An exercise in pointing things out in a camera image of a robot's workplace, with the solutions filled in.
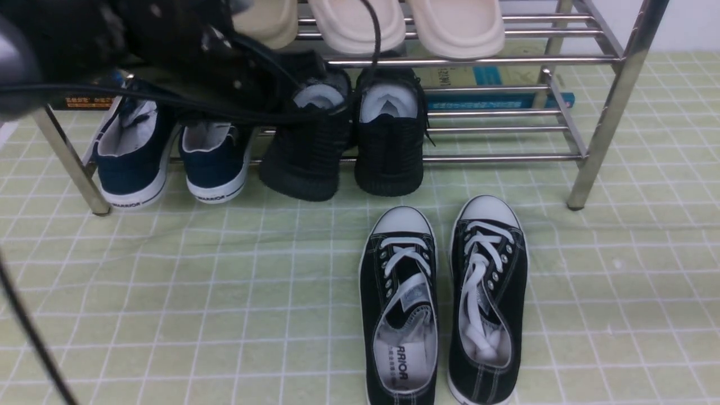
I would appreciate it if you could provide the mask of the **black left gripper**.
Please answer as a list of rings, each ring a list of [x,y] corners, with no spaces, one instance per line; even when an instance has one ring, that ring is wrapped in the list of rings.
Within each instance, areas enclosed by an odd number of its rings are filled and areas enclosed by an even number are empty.
[[[314,51],[277,53],[235,31],[229,1],[115,1],[129,56],[119,69],[176,95],[193,114],[301,122],[293,95],[327,75]]]

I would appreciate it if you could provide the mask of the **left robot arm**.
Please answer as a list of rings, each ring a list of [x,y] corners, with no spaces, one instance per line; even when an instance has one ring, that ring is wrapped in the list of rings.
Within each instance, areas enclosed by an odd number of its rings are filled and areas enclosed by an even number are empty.
[[[304,122],[291,98],[326,76],[232,26],[229,1],[3,1],[2,120],[64,95],[147,97],[187,119]]]

